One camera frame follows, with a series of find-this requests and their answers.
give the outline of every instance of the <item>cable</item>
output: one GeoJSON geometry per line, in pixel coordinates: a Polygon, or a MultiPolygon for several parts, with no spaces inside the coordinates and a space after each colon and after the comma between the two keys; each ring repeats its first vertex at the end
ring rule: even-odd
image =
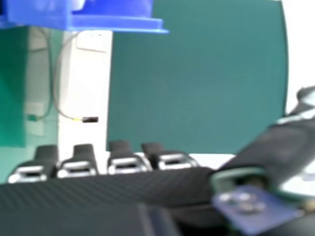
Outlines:
{"type": "Polygon", "coordinates": [[[58,72],[60,70],[60,65],[62,63],[62,59],[63,59],[63,53],[65,48],[68,46],[69,43],[71,43],[75,38],[77,38],[77,36],[81,33],[78,32],[74,35],[72,35],[70,38],[68,38],[62,45],[59,53],[58,53],[58,57],[57,57],[57,61],[55,64],[55,68],[53,68],[53,54],[52,54],[52,49],[50,46],[50,37],[46,34],[46,32],[41,29],[41,28],[37,28],[42,35],[44,36],[45,40],[46,40],[46,44],[47,44],[47,48],[48,48],[48,57],[49,57],[49,91],[50,91],[50,98],[49,98],[49,105],[48,105],[48,109],[46,111],[46,113],[43,116],[40,117],[36,117],[36,120],[41,120],[46,118],[51,109],[52,106],[54,105],[57,112],[62,115],[65,118],[71,119],[71,120],[75,120],[75,121],[82,121],[82,118],[73,118],[71,116],[68,116],[66,113],[64,113],[61,108],[59,107],[59,101],[58,101],[58,72]]]}

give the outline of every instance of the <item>silver buckle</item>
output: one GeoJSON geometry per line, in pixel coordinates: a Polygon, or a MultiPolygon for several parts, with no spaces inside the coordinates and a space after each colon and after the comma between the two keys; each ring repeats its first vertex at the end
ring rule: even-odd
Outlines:
{"type": "Polygon", "coordinates": [[[184,154],[168,154],[159,156],[158,168],[160,170],[177,170],[197,167],[198,163],[184,154]]]}
{"type": "Polygon", "coordinates": [[[152,167],[145,158],[126,157],[113,159],[108,167],[110,175],[116,174],[131,174],[138,172],[151,171],[152,167]]]}
{"type": "Polygon", "coordinates": [[[19,167],[12,175],[10,175],[8,183],[31,183],[46,181],[47,176],[43,174],[43,171],[43,166],[19,167]]]}
{"type": "Polygon", "coordinates": [[[58,178],[75,178],[96,176],[97,171],[89,161],[77,161],[63,164],[61,170],[58,171],[58,178]]]}

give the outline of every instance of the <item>black connector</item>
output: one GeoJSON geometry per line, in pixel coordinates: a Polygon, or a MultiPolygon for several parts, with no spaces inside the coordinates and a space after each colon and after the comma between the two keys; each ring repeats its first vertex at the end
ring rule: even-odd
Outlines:
{"type": "Polygon", "coordinates": [[[83,117],[83,123],[98,123],[98,117],[83,117]]]}

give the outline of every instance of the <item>green mat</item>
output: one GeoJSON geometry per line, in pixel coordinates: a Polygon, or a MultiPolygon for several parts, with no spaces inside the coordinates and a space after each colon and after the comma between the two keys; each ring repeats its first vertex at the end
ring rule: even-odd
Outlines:
{"type": "Polygon", "coordinates": [[[281,2],[157,0],[169,35],[115,34],[108,140],[235,153],[284,112],[281,2]]]}
{"type": "Polygon", "coordinates": [[[24,147],[28,29],[0,30],[0,147],[24,147]]]}

